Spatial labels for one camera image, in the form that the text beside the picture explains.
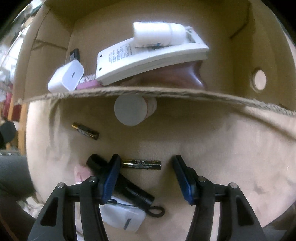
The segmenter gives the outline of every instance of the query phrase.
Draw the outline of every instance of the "round hole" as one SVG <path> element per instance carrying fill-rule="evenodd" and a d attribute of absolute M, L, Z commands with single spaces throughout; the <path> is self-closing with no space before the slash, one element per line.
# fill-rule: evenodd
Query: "round hole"
<path fill-rule="evenodd" d="M 252 84 L 255 90 L 264 90 L 264 88 L 266 87 L 266 81 L 266 75 L 262 70 L 258 69 L 254 72 L 252 77 Z"/>

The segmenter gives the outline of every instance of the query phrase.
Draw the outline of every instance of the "white pill bottle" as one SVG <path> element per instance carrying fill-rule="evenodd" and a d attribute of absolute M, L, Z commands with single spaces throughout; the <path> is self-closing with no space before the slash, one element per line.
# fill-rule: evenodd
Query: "white pill bottle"
<path fill-rule="evenodd" d="M 157 108 L 154 97 L 121 95 L 114 104 L 116 118 L 126 126 L 135 126 L 151 116 Z"/>
<path fill-rule="evenodd" d="M 133 40 L 138 48 L 180 45 L 186 40 L 186 29 L 178 23 L 135 22 Z"/>

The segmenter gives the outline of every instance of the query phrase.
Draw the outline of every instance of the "torn cardboard edge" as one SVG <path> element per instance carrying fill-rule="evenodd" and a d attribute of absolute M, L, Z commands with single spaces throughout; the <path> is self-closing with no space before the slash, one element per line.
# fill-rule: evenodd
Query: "torn cardboard edge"
<path fill-rule="evenodd" d="M 152 97 L 169 97 L 179 99 L 190 99 L 195 101 L 214 101 L 230 105 L 243 105 L 247 107 L 255 107 L 262 110 L 269 110 L 278 114 L 296 117 L 296 112 L 288 110 L 276 104 L 264 103 L 255 99 L 247 99 L 228 94 L 214 93 L 204 90 L 177 89 L 177 88 L 161 88 L 161 87 L 103 87 L 86 90 L 77 90 L 64 93 L 49 93 L 41 96 L 32 97 L 26 100 L 18 99 L 15 104 L 24 104 L 38 100 L 48 99 L 66 99 L 66 98 L 85 98 L 96 96 L 119 96 L 137 94 Z"/>

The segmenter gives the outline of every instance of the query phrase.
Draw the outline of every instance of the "black sd card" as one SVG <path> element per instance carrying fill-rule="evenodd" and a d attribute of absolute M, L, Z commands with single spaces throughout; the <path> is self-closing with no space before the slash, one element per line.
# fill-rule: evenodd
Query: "black sd card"
<path fill-rule="evenodd" d="M 80 61 L 79 49 L 74 49 L 70 52 L 70 62 L 74 59 Z"/>

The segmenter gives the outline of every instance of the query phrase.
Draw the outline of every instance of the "cardboard box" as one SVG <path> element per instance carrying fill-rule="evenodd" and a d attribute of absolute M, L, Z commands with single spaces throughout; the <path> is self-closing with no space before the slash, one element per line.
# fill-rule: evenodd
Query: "cardboard box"
<path fill-rule="evenodd" d="M 69 61 L 73 49 L 79 48 L 85 75 L 93 74 L 98 52 L 131 38 L 133 22 L 150 20 L 192 26 L 210 47 L 201 67 L 208 91 L 104 87 L 49 93 L 50 78 Z M 263 70 L 267 78 L 262 91 L 252 85 L 257 69 Z M 275 15 L 260 0 L 47 0 L 22 45 L 14 98 L 23 103 L 138 93 L 243 104 L 292 116 L 296 115 L 295 77 L 287 37 Z"/>

